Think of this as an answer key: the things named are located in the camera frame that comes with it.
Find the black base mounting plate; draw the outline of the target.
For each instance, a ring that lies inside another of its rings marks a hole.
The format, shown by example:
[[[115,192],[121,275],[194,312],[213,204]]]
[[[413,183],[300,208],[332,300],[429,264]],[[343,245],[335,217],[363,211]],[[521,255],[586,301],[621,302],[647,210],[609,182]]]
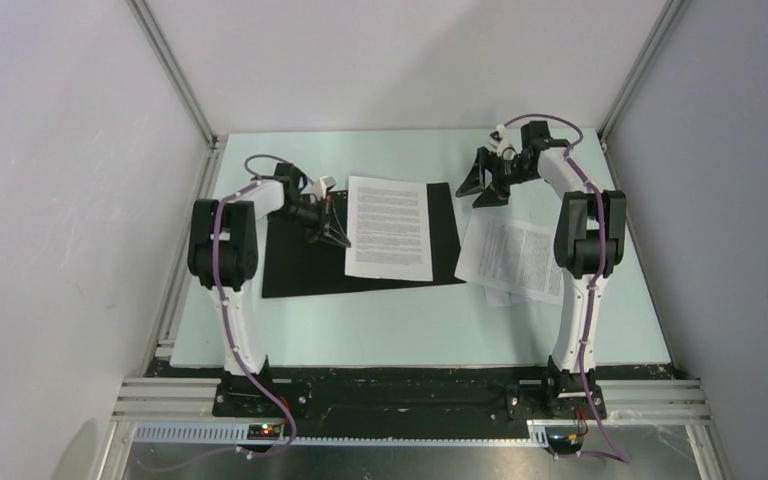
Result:
[[[282,424],[285,434],[311,437],[514,439],[528,437],[526,412],[509,415],[508,392],[539,389],[544,370],[498,368],[268,367],[262,380],[273,397],[248,381],[230,382],[220,368],[174,367],[155,360],[149,378],[218,382],[212,414]]]

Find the aluminium corner post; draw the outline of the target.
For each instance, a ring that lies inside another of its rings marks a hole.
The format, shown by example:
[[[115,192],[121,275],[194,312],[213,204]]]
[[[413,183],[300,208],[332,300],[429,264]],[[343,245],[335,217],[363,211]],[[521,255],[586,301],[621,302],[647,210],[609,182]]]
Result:
[[[665,2],[632,64],[631,70],[598,129],[598,137],[602,142],[608,141],[608,138],[623,118],[646,75],[658,59],[660,51],[677,27],[689,5],[690,1],[687,0],[669,0]]]
[[[138,26],[200,137],[209,148],[214,148],[218,142],[217,134],[210,125],[196,92],[176,58],[150,3],[145,0],[127,0],[126,4],[131,9]]]

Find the left aluminium corner post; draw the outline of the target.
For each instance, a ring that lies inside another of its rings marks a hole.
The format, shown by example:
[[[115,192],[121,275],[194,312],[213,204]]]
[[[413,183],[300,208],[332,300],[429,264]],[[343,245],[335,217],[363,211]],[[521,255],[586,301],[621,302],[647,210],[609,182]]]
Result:
[[[126,4],[131,9],[138,26],[200,137],[209,148],[214,148],[218,142],[217,134],[210,125],[196,92],[176,58],[150,3],[145,0],[127,0]]]

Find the small controller board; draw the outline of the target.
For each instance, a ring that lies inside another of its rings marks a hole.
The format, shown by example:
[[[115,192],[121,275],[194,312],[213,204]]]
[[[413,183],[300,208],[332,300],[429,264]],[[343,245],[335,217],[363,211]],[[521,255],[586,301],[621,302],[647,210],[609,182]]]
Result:
[[[547,451],[553,457],[578,457],[581,455],[585,435],[582,434],[547,434]]]
[[[246,431],[247,440],[280,440],[283,434],[283,425],[278,423],[254,423],[249,424]]]

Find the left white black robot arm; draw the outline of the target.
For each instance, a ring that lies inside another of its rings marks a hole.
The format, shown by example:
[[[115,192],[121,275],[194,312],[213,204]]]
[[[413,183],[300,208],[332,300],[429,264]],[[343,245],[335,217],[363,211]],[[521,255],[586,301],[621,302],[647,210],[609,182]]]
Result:
[[[272,175],[255,174],[247,185],[220,199],[198,199],[192,208],[187,266],[205,288],[222,324],[224,371],[244,381],[237,403],[252,416],[274,406],[274,387],[259,375],[268,364],[254,320],[251,281],[259,265],[257,222],[271,217],[300,228],[313,243],[351,246],[336,213],[331,176],[311,179],[280,161]]]

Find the right aluminium corner post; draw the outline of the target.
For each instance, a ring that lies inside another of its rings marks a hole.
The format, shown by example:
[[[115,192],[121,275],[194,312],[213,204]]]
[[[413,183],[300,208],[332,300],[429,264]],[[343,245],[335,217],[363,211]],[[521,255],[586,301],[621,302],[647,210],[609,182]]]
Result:
[[[690,1],[687,0],[669,0],[665,2],[632,64],[631,70],[598,129],[598,137],[602,142],[608,141],[608,138],[623,118],[646,75],[658,59],[660,51],[677,27],[689,5]]]

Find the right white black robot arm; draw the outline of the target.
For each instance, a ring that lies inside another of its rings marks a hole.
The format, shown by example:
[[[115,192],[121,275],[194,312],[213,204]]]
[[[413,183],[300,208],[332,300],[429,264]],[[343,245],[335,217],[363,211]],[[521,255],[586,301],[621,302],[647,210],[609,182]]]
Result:
[[[563,280],[559,334],[539,389],[509,390],[508,409],[513,419],[532,412],[572,420],[596,407],[595,329],[603,289],[624,256],[627,198],[596,185],[573,157],[577,144],[552,137],[550,116],[524,119],[522,147],[509,141],[506,125],[497,126],[455,195],[474,196],[475,208],[505,206],[511,186],[542,179],[559,197],[553,243]]]

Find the red black folder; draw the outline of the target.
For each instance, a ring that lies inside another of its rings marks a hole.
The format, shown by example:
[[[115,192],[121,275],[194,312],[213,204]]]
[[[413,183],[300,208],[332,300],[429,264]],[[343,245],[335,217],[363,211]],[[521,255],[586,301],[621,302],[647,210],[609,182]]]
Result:
[[[278,299],[459,284],[455,269],[461,244],[450,186],[431,183],[427,191],[432,281],[347,276],[344,274],[345,249],[329,243],[312,243],[304,228],[283,220],[271,220],[261,261],[262,297]]]

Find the printed paper sheets stack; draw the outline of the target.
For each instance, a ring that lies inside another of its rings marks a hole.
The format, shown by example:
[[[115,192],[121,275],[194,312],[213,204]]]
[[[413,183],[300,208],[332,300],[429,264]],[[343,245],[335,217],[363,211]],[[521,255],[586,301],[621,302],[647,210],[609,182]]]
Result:
[[[549,228],[474,212],[466,227],[455,277],[485,289],[493,306],[563,304],[568,271],[558,266]]]

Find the aluminium frame rails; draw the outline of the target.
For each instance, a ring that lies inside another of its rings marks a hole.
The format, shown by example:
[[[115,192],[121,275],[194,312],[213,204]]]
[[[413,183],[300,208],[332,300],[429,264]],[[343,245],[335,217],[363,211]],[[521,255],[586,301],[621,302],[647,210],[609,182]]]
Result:
[[[700,381],[603,380],[600,384],[608,410],[605,425],[682,426],[701,478],[733,478]],[[217,385],[217,380],[207,378],[125,379],[91,478],[123,478],[136,428],[143,423],[255,423],[253,417],[213,416]]]

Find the right small controller board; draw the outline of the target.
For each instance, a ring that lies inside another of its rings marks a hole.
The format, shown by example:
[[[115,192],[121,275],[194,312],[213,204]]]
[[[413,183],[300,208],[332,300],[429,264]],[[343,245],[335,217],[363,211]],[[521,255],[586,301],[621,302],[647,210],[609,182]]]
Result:
[[[585,435],[582,434],[547,434],[547,451],[553,457],[578,457],[581,455]]]

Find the left small controller board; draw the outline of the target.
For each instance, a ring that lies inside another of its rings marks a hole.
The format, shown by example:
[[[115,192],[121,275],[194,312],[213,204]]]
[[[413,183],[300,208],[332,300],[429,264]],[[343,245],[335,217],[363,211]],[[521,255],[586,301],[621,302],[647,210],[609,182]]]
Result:
[[[283,434],[283,425],[278,423],[254,423],[249,424],[246,431],[247,440],[280,440]]]

